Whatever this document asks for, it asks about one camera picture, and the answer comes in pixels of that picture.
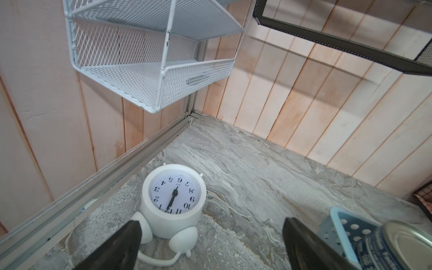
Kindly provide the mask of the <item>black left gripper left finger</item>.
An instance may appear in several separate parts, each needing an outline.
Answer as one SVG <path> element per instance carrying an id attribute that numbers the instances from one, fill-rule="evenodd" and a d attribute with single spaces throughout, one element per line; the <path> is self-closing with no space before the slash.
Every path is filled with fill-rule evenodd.
<path id="1" fill-rule="evenodd" d="M 141 237 L 140 223 L 130 220 L 74 268 L 76 270 L 132 270 L 136 264 Z"/>

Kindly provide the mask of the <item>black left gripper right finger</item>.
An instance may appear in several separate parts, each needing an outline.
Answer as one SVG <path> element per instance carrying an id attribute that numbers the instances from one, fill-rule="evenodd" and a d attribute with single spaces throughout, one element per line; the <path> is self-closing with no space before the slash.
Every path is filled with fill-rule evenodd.
<path id="1" fill-rule="evenodd" d="M 297 218 L 286 218 L 283 241 L 294 270 L 358 270 Z"/>

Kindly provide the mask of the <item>light blue plastic basket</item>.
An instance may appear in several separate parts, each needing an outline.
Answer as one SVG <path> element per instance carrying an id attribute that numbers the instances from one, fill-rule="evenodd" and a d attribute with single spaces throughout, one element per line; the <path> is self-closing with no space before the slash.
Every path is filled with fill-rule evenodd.
<path id="1" fill-rule="evenodd" d="M 355 268 L 361 269 L 353 246 L 380 225 L 352 214 L 340 207 L 330 208 L 330 214 L 319 225 L 317 235 Z"/>

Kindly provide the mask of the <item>small blue tin can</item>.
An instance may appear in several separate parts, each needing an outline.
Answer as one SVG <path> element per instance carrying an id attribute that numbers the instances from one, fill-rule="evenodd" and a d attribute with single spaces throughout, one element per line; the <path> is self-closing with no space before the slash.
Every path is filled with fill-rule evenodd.
<path id="1" fill-rule="evenodd" d="M 430 270 L 432 236 L 391 220 L 361 238 L 354 246 L 363 270 Z"/>

